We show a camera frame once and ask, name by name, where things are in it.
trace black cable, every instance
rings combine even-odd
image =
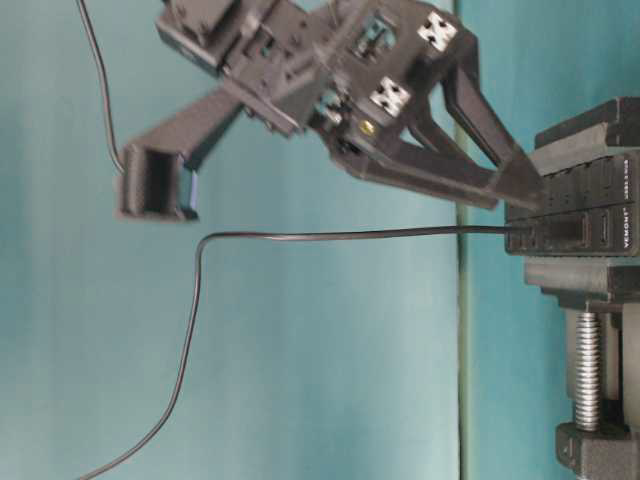
[[[191,304],[191,314],[189,315],[189,322],[187,324],[187,334],[184,339],[182,347],[182,353],[180,354],[180,363],[178,366],[178,378],[171,398],[169,399],[169,405],[165,409],[164,413],[160,417],[160,420],[153,426],[151,430],[132,448],[120,455],[118,458],[112,460],[106,465],[97,468],[91,473],[87,473],[79,477],[78,480],[91,480],[105,472],[117,467],[121,463],[125,462],[138,451],[140,451],[145,445],[147,445],[153,437],[160,431],[160,429],[167,422],[173,409],[176,406],[180,391],[182,389],[182,382],[184,380],[185,371],[187,369],[187,361],[189,359],[189,352],[191,350],[191,340],[193,338],[193,331],[196,324],[196,318],[198,316],[198,307],[200,305],[200,292],[202,289],[202,255],[206,246],[214,240],[229,239],[229,238],[248,238],[258,240],[270,240],[273,242],[337,242],[337,241],[351,241],[351,240],[381,240],[389,238],[403,238],[403,237],[425,237],[431,235],[446,235],[446,234],[507,234],[515,231],[516,229],[508,227],[477,227],[477,226],[455,226],[455,227],[424,227],[424,228],[410,228],[405,230],[378,230],[368,232],[335,232],[335,233],[260,233],[260,232],[221,232],[212,233],[204,237],[198,243],[196,249],[195,258],[195,283],[193,288],[193,302]]]
[[[80,10],[80,18],[82,19],[82,24],[84,25],[84,30],[87,34],[89,45],[91,45],[93,58],[98,69],[98,78],[100,79],[100,90],[102,93],[102,112],[104,115],[105,130],[107,133],[109,155],[111,156],[111,161],[118,169],[118,172],[124,173],[124,167],[122,166],[120,158],[118,157],[116,135],[113,129],[113,114],[111,110],[111,94],[109,93],[107,69],[104,66],[102,53],[100,53],[100,46],[98,45],[98,40],[96,39],[96,33],[93,29],[93,24],[91,23],[89,12],[87,11],[87,5],[85,4],[84,0],[76,0],[76,3],[78,4],[78,10]]]
[[[84,0],[76,0],[82,23],[84,25],[93,57],[98,69],[98,77],[100,80],[100,89],[102,92],[103,100],[103,113],[105,128],[107,134],[107,144],[109,147],[109,153],[113,164],[120,173],[124,172],[124,168],[118,157],[118,149],[115,139],[114,127],[113,127],[113,115],[111,110],[111,96],[109,93],[109,82],[107,79],[106,67],[100,53],[100,47],[96,39],[95,31],[89,17],[87,7]],[[388,238],[402,238],[402,237],[423,237],[430,235],[445,235],[445,234],[506,234],[516,229],[506,227],[476,227],[476,226],[455,226],[455,227],[425,227],[425,228],[411,228],[406,230],[380,230],[380,231],[368,231],[368,232],[335,232],[335,233],[296,233],[296,234],[283,234],[283,233],[260,233],[260,232],[221,232],[213,233],[203,238],[196,249],[195,258],[195,283],[193,289],[193,302],[191,304],[191,314],[189,315],[189,321],[187,323],[187,333],[182,346],[182,352],[180,354],[180,362],[178,365],[178,377],[173,387],[173,392],[169,399],[167,408],[162,413],[160,419],[149,430],[149,432],[142,437],[142,439],[136,443],[129,450],[124,452],[119,457],[115,458],[106,465],[93,470],[90,473],[82,475],[78,480],[91,480],[103,473],[112,470],[123,462],[127,461],[138,451],[144,448],[153,437],[162,429],[169,417],[173,413],[173,410],[180,396],[182,390],[182,383],[184,381],[184,375],[187,369],[187,362],[189,359],[189,352],[191,350],[191,340],[193,339],[193,332],[196,325],[196,318],[198,316],[198,308],[200,305],[200,292],[202,289],[202,255],[205,247],[214,240],[224,238],[248,238],[259,240],[271,240],[274,242],[335,242],[335,241],[350,241],[350,240],[380,240]]]

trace screw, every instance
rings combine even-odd
[[[369,120],[363,120],[360,122],[360,131],[367,137],[373,137],[376,134],[376,126]]]
[[[597,432],[602,385],[600,322],[595,313],[578,316],[576,334],[576,426],[585,432]]]

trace gold screw insert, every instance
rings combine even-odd
[[[360,122],[360,131],[367,137],[373,137],[376,134],[376,126],[369,120],[363,120]]]

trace robotic arm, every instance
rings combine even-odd
[[[477,38],[416,0],[168,0],[163,40],[220,86],[121,152],[119,211],[197,218],[196,173],[242,111],[286,137],[312,129],[354,177],[483,208],[539,206],[542,181],[478,85]],[[435,123],[452,117],[496,166],[478,166]],[[402,137],[409,131],[416,143]]]

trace blue background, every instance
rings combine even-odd
[[[90,7],[121,142],[212,87],[158,40],[160,2]],[[7,3],[1,24],[2,479],[73,478],[156,421],[202,235],[455,222],[449,203],[353,180],[317,138],[244,118],[203,171],[199,225],[117,221],[74,2]],[[175,416],[105,478],[457,478],[456,252],[454,238],[210,248]]]
[[[481,39],[483,90],[516,139],[615,96],[640,95],[640,3],[462,0]],[[477,158],[481,156],[474,150]],[[467,221],[501,224],[502,210]],[[502,240],[464,250],[464,471],[470,479],[574,478],[555,460],[554,428],[570,421],[565,332],[553,298],[523,284]]]

